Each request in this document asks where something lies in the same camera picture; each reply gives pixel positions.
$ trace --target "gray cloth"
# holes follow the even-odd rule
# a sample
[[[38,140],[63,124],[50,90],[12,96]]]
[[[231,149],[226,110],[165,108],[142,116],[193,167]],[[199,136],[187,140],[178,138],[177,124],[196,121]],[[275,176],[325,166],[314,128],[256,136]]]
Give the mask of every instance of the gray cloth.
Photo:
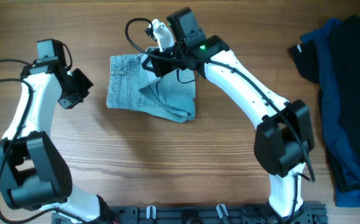
[[[141,67],[143,54],[111,57],[106,106],[142,111],[176,122],[195,118],[195,82],[182,84],[176,71],[162,78]],[[180,71],[180,80],[195,78],[190,70]]]

